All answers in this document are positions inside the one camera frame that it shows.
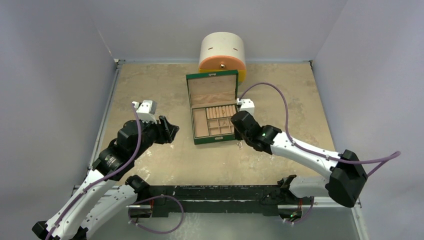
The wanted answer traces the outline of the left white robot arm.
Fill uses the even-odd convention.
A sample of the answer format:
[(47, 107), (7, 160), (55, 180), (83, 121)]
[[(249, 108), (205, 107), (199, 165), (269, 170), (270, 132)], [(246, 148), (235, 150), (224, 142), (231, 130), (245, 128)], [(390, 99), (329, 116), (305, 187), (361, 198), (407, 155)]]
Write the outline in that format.
[(165, 116), (148, 123), (127, 121), (117, 137), (99, 154), (77, 194), (53, 218), (36, 222), (32, 227), (34, 234), (41, 240), (74, 237), (81, 230), (84, 217), (104, 193), (134, 167), (135, 159), (153, 144), (172, 143), (179, 129), (169, 123)]

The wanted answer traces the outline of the green jewelry tray insert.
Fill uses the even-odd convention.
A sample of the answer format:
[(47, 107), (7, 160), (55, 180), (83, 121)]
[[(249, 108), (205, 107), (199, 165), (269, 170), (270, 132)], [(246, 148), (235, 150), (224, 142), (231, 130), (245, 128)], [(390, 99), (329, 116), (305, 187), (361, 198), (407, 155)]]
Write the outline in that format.
[(197, 107), (191, 109), (195, 139), (229, 136), (235, 133), (231, 117), (238, 112), (235, 104)]

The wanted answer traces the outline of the green jewelry box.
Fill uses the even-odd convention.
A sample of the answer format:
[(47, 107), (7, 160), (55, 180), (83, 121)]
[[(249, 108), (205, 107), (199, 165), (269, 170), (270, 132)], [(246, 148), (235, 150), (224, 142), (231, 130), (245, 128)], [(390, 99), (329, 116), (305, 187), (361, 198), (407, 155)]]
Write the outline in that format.
[(185, 78), (194, 144), (233, 141), (231, 117), (239, 111), (239, 72), (202, 72), (187, 74)]

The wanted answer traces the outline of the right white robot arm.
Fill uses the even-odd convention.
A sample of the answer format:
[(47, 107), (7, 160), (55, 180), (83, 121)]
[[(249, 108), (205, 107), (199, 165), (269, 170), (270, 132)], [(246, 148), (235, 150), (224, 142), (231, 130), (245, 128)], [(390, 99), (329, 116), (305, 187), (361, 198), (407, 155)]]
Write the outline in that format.
[(358, 156), (324, 150), (295, 138), (272, 125), (260, 126), (247, 111), (230, 119), (235, 135), (258, 152), (284, 157), (319, 174), (315, 177), (285, 178), (280, 196), (288, 204), (304, 197), (329, 197), (344, 207), (352, 208), (368, 180)]

